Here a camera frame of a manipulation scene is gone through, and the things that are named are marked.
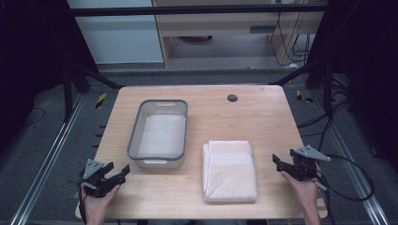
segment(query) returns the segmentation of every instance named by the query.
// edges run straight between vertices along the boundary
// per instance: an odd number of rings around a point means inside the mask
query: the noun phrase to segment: gray plastic container
[[[128,155],[142,168],[178,168],[184,162],[187,102],[149,99],[141,103]]]

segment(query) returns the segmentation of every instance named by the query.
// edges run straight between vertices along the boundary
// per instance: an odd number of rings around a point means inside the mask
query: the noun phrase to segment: white cabinet
[[[150,0],[68,0],[70,8],[152,7]],[[76,17],[95,62],[163,63],[155,17]]]

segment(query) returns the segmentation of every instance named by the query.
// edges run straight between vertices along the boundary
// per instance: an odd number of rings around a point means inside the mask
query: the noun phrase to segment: folded towel
[[[257,180],[247,141],[209,141],[203,147],[203,189],[207,202],[253,202]]]

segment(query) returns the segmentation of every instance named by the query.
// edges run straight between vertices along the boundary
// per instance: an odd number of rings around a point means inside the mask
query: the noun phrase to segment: human hand
[[[102,198],[94,198],[86,195],[84,185],[82,187],[82,196],[84,199],[85,219],[87,225],[102,225],[105,221],[106,213],[112,199],[120,190],[120,185],[115,186]]]
[[[298,181],[289,173],[282,171],[281,175],[292,186],[299,204],[303,208],[305,223],[307,225],[320,224],[319,215],[316,209],[318,199],[318,187],[315,185],[317,179],[309,181]]]

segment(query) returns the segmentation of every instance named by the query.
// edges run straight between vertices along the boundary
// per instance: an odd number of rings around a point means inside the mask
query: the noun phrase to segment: wooden table
[[[227,100],[234,94],[236,102]],[[139,168],[127,155],[134,119],[146,99],[188,103],[186,155],[178,169]],[[202,150],[209,140],[247,140],[253,149],[259,199],[253,204],[209,203],[203,198]],[[145,86],[122,88],[95,160],[114,162],[110,177],[130,164],[108,218],[302,218],[293,190],[276,172],[272,154],[291,163],[303,145],[280,86]],[[326,209],[318,201],[323,218]]]

